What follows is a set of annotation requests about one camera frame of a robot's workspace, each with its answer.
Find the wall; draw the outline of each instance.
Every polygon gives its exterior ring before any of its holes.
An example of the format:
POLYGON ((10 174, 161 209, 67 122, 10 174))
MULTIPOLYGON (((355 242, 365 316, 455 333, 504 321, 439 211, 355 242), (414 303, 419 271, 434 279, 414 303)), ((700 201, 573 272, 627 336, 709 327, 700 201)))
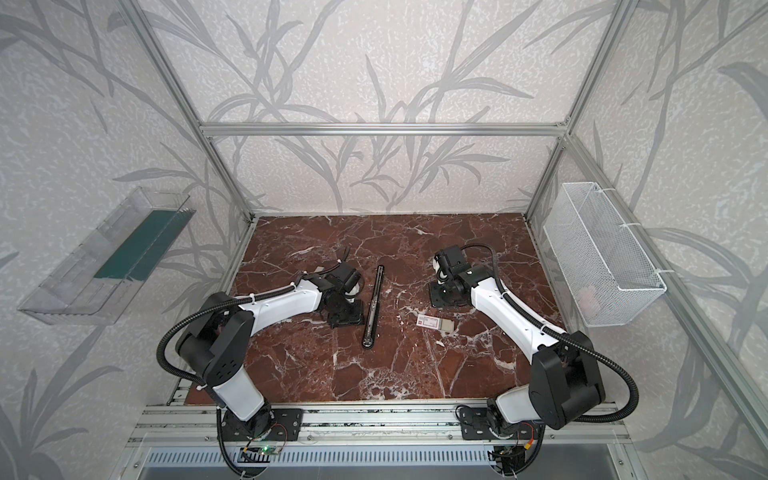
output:
MULTIPOLYGON (((613 0, 141 4, 200 118, 224 122, 563 121, 614 7, 613 0)), ((524 211, 553 144, 218 139, 254 209, 266 214, 524 211)))
POLYGON ((162 333, 216 287, 245 227, 111 2, 0 5, 0 471, 105 478, 174 378, 162 333), (197 209, 113 326, 16 310, 136 186, 197 209))
MULTIPOLYGON (((768 4, 643 6, 575 131, 765 392, 768 4)), ((550 187, 583 179, 566 157, 550 187)), ((553 199, 535 232, 577 323, 541 232, 553 199)), ((664 300, 589 334, 641 387, 625 422, 651 478, 768 478, 764 452, 664 300)), ((626 398, 615 383, 610 394, 626 398)))

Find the black cable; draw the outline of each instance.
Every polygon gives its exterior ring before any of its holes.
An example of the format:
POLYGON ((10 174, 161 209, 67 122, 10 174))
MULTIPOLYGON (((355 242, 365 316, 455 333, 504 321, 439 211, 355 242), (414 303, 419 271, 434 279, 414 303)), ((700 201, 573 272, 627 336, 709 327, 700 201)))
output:
POLYGON ((535 317, 533 317, 525 308, 523 308, 522 305, 520 305, 517 301, 515 301, 515 299, 513 299, 509 295, 509 292, 507 291, 507 289, 504 288, 502 279, 498 274, 498 257, 496 256, 496 250, 494 250, 493 247, 485 243, 467 243, 462 247, 462 250, 465 250, 471 247, 481 247, 491 252, 491 259, 492 259, 491 261, 493 264, 493 277, 494 277, 494 280, 496 281, 496 288, 498 288, 498 291, 502 293, 502 298, 504 298, 504 300, 506 300, 507 303, 509 303, 509 305, 513 309, 515 309, 515 312, 522 315, 523 318, 525 318, 527 321, 533 324, 533 326, 535 326, 537 329, 541 330, 542 332, 546 333, 547 335, 551 336, 552 338, 560 342, 563 342, 566 345, 579 349, 580 351, 582 351, 583 353, 586 353, 589 356, 594 357, 598 362, 602 363, 603 365, 607 366, 609 369, 616 372, 621 377, 621 379, 624 380, 624 383, 627 384, 627 387, 629 388, 629 400, 627 400, 627 405, 622 407, 619 411, 608 413, 606 415, 582 415, 576 418, 576 421, 587 422, 587 423, 618 422, 619 420, 626 418, 627 415, 631 414, 637 408, 637 404, 640 402, 640 390, 637 388, 637 383, 635 383, 632 376, 626 370, 621 368, 621 366, 619 366, 618 363, 609 359, 605 355, 601 353, 597 353, 591 348, 588 348, 579 343, 576 343, 570 338, 568 338, 567 336, 562 335, 561 333, 555 332, 553 329, 549 328, 548 326, 545 326, 542 322, 540 322, 535 317))
POLYGON ((344 248, 344 253, 342 253, 341 258, 339 258, 336 261, 336 265, 330 266, 330 267, 326 268, 325 270, 321 270, 319 272, 312 272, 312 273, 315 273, 317 275, 325 275, 328 272, 333 272, 339 265, 341 265, 341 262, 346 262, 347 257, 349 257, 349 249, 350 249, 350 245, 347 245, 344 248))
POLYGON ((219 441, 219 451, 221 452, 221 456, 224 460, 224 463, 227 464, 227 467, 238 477, 240 478, 256 478, 258 474, 256 475, 248 475, 244 470, 241 470, 237 465, 232 462, 232 459, 230 458, 229 454, 227 453, 227 447, 224 446, 224 440, 221 436, 221 409, 216 408, 216 438, 219 441))
POLYGON ((459 415, 459 410, 462 409, 462 408, 470 409, 470 410, 472 409, 472 407, 469 406, 469 405, 463 405, 463 404, 457 405, 456 408, 453 409, 453 415, 456 417, 456 419, 458 420, 459 423, 461 423, 462 425, 466 425, 466 426, 471 427, 472 423, 463 420, 462 417, 459 415))
POLYGON ((168 359, 165 357, 165 349, 168 346, 170 339, 174 338, 174 336, 177 333, 179 333, 181 329, 183 329, 185 326, 189 325, 190 323, 199 319, 202 316, 205 316, 211 313, 220 312, 221 310, 226 310, 233 306, 242 305, 244 303, 251 303, 253 301, 259 301, 259 300, 267 300, 278 295, 283 295, 284 293, 292 292, 295 288, 296 287, 294 285, 289 285, 285 288, 275 290, 273 292, 260 293, 259 295, 255 295, 253 297, 228 300, 226 302, 218 303, 217 305, 208 307, 204 310, 199 310, 198 312, 193 313, 192 315, 189 315, 187 318, 181 320, 179 323, 172 326, 170 330, 168 330, 165 333, 165 335, 163 335, 163 338, 157 344, 157 351, 155 352, 155 358, 157 358, 157 363, 160 364, 160 367, 163 370, 170 373, 171 375, 175 375, 182 379, 190 380, 191 382, 195 382, 196 384, 203 386, 203 388, 208 393, 208 395, 214 401, 219 402, 218 396, 216 395, 216 393, 211 387, 206 385, 205 380, 203 380, 202 378, 200 378, 199 376, 193 373, 185 372, 184 370, 177 368, 176 366, 173 366, 170 364, 170 362, 168 362, 168 359))
MULTIPOLYGON (((535 436, 533 437, 535 439, 538 439, 538 440, 536 440, 536 446, 533 448, 533 450, 531 450, 531 455, 527 459, 525 459, 525 463, 523 464, 523 466, 520 467, 518 470, 514 470, 512 472, 512 474, 515 475, 515 476, 518 473, 520 473, 523 470, 525 470, 526 468, 530 467, 531 464, 536 459, 536 457, 538 457, 539 451, 541 451, 541 444, 544 441, 544 433, 546 432, 547 426, 544 423, 537 424, 537 426, 538 426, 537 432, 535 433, 535 436)), ((506 455, 506 454, 497 453, 497 452, 488 452, 488 454, 490 456, 492 456, 492 457, 499 457, 499 458, 513 458, 513 457, 516 456, 516 455, 506 455)))

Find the green strip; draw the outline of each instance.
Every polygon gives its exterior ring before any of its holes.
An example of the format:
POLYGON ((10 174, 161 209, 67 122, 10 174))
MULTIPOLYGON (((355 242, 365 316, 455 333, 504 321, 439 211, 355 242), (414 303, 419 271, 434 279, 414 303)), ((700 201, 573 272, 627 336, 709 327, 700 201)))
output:
POLYGON ((193 214, 194 211, 152 210, 94 278, 145 281, 193 214))

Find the white metal basket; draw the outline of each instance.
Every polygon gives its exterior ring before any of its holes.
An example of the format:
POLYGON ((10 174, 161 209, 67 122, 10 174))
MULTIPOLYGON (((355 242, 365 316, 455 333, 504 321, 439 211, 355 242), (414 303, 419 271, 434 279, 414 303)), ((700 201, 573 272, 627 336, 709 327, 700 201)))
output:
POLYGON ((667 291, 631 228, 594 182, 562 184, 544 232, 587 326, 626 325, 667 291))

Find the clear plastic shelf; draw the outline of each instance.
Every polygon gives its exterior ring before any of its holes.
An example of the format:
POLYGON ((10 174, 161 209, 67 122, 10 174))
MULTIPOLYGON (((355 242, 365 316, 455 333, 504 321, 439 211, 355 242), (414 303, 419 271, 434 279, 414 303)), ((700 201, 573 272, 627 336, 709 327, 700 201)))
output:
POLYGON ((135 189, 18 309, 48 324, 112 325, 189 223, 188 199, 135 189))

